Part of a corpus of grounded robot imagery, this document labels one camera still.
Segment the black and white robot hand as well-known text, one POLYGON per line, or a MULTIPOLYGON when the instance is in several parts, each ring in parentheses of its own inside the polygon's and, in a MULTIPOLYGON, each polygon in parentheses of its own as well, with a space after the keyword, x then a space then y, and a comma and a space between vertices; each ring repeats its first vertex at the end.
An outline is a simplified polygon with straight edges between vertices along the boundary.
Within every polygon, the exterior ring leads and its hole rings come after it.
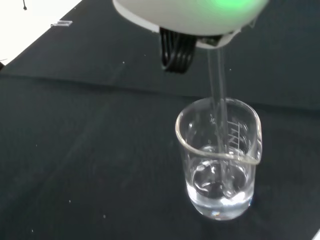
POLYGON ((184 74, 196 48, 227 45, 255 22, 267 0, 114 0, 124 19, 159 34, 162 69, 184 74))

